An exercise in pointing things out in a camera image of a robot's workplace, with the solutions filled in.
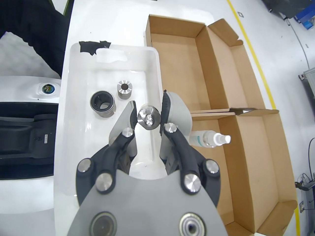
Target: black plastic panel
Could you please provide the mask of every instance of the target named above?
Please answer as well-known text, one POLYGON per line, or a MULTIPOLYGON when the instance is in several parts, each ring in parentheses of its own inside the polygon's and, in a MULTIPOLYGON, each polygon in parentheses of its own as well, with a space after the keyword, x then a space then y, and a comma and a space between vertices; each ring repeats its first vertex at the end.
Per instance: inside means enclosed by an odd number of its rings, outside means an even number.
POLYGON ((0 103, 0 180, 53 175, 57 113, 53 103, 0 103))

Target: black rubber bushing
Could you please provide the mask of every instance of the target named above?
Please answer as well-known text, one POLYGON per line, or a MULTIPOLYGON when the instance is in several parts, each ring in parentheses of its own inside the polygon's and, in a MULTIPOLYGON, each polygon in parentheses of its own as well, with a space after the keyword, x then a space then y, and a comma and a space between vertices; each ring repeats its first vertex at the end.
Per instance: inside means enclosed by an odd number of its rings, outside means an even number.
POLYGON ((91 107, 97 111, 97 112, 106 112, 109 109, 111 109, 114 105, 114 97, 112 96, 111 93, 106 92, 106 91, 99 91, 96 92, 92 97, 91 97, 91 107), (100 106, 103 103, 109 103, 109 105, 106 108, 101 109, 100 106))

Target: metal bushing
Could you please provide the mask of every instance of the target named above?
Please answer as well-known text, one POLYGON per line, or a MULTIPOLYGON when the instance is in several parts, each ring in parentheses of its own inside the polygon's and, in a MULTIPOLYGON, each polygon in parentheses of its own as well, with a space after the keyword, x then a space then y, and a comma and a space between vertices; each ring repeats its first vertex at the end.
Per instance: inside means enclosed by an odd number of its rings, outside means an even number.
POLYGON ((110 117, 116 111, 115 99, 110 92, 98 91, 90 100, 92 109, 101 117, 110 117))
POLYGON ((187 213, 180 219, 181 236, 205 236, 205 225, 202 219, 194 213, 187 213))
POLYGON ((114 236, 117 231, 117 221, 110 212, 97 214, 90 225, 91 236, 114 236))
POLYGON ((154 106, 145 104, 140 108, 137 120, 146 130, 154 130, 160 125, 161 115, 154 106))
POLYGON ((119 81, 117 84, 117 92, 121 99, 128 99, 131 96, 132 84, 127 80, 119 81))

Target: open cardboard box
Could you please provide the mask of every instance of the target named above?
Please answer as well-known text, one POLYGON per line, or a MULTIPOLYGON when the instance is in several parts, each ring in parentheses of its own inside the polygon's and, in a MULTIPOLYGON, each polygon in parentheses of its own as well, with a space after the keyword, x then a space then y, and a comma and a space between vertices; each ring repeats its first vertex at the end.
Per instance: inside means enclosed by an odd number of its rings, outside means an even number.
POLYGON ((150 15, 146 42, 159 53, 163 89, 190 110, 192 129, 232 137, 196 147, 220 166, 217 210, 228 235, 282 235, 297 206, 291 161, 279 111, 264 109, 243 41, 224 19, 207 27, 150 15))
POLYGON ((163 89, 191 113, 265 108, 243 41, 224 19, 206 27, 150 15, 146 43, 159 53, 163 89))
POLYGON ((293 172, 278 110, 192 114, 192 130, 232 137, 214 149, 195 147, 220 166, 217 210, 229 235, 284 233, 297 206, 293 172))

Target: metal bolt head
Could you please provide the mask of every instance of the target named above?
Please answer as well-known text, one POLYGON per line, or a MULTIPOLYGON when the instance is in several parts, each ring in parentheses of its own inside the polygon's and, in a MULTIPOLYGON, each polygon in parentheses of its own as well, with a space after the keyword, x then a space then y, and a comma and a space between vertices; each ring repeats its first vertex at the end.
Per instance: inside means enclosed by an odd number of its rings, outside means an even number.
POLYGON ((206 168, 211 174, 216 174, 219 171, 219 165, 214 160, 207 160, 206 168))
POLYGON ((137 120, 142 127, 150 131, 160 125, 161 115, 154 106, 145 104, 141 107, 137 120))
POLYGON ((83 159, 80 161, 78 165, 78 171, 81 173, 87 172, 90 169, 91 160, 90 159, 83 159))
POLYGON ((131 129, 131 128, 129 128, 129 127, 123 129, 123 131, 122 131, 122 135, 123 135, 124 137, 126 137, 126 138, 131 137, 131 136, 133 135, 133 133, 134 133, 133 129, 131 129))
POLYGON ((112 184, 113 177, 109 173, 100 174, 95 181, 96 188, 99 192, 107 191, 112 184))
POLYGON ((184 185, 189 192, 199 192, 201 188, 201 181, 195 174, 186 174, 184 177, 184 185))
POLYGON ((165 126, 164 126, 165 130, 168 132, 168 133, 174 133, 177 131, 177 127, 175 124, 169 122, 169 123, 166 123, 165 126))
POLYGON ((145 124, 148 125, 149 127, 154 124, 154 119, 152 118, 151 114, 148 114, 144 120, 145 120, 145 124))

